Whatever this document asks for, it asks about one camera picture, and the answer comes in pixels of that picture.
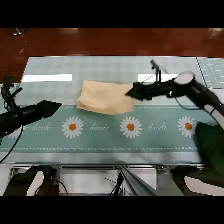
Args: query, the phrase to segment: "flower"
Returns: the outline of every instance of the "flower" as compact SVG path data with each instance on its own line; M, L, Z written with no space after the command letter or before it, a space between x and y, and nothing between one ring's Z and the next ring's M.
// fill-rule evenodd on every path
M196 125L197 122L194 120L194 118L185 116L178 120L177 127L179 131L182 131L182 135L191 138L195 133Z
M63 122L61 131L64 132L63 135L66 135L66 138L70 137L71 139L81 135L83 127L83 121L80 120L78 117L69 117L68 119L66 119L65 122Z
M140 121L134 117L123 119L120 127L120 131L123 131L123 135L126 135L126 138L135 138L141 134L140 130L142 130Z
M20 135L20 132L21 132L21 128L22 128L22 126L20 127L20 128L18 128L18 129L16 129L14 132L12 132L11 134L9 134L8 135L8 138L18 138L19 137L19 135Z

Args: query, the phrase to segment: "yellow flower center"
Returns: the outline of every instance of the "yellow flower center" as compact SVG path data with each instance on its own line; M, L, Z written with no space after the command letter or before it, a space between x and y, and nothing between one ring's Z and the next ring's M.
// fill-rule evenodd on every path
M186 123L185 128L190 131L192 129L192 124Z
M129 131L134 131L134 129L135 129L134 124L128 124L128 130Z
M74 130L76 129L76 124L70 124L70 125L69 125L69 129L70 129L71 131L74 131Z

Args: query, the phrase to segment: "wooden floor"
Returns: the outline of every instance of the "wooden floor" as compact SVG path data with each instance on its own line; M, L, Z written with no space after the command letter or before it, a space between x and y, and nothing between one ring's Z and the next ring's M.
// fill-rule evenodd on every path
M0 82L19 82L30 56L152 55L224 57L222 28L0 29Z

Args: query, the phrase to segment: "table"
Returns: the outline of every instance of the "table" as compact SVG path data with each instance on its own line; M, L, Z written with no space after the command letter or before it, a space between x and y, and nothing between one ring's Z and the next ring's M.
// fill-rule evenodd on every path
M193 57L146 57L146 56L65 56L30 57L16 97L18 105L29 105L41 100L63 104L48 120L28 125L6 162L62 163L62 164L186 164L200 163L193 139L178 131L178 121L194 118L196 121L215 123L203 111L181 109L174 99L153 98L152 101L135 101L135 111L122 115L99 115L75 108L83 80L114 83L138 81L141 74L154 74L150 60L154 59L170 74L192 71L196 79L206 85L201 69L202 61ZM71 81L26 82L31 75L36 78L66 74ZM194 107L186 97L179 99L187 107ZM63 136L62 123L78 117L85 130L80 138ZM135 139L125 138L119 126L127 118L141 121L142 134ZM100 133L97 127L108 129ZM13 144L12 137L3 138L0 155Z

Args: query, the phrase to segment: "beige cloth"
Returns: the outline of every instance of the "beige cloth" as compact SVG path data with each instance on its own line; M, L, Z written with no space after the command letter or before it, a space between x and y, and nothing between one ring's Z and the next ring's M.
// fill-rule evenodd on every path
M114 84L95 81L83 81L81 96L77 99L77 108L102 114L121 114L134 110L133 99L125 94L133 84Z

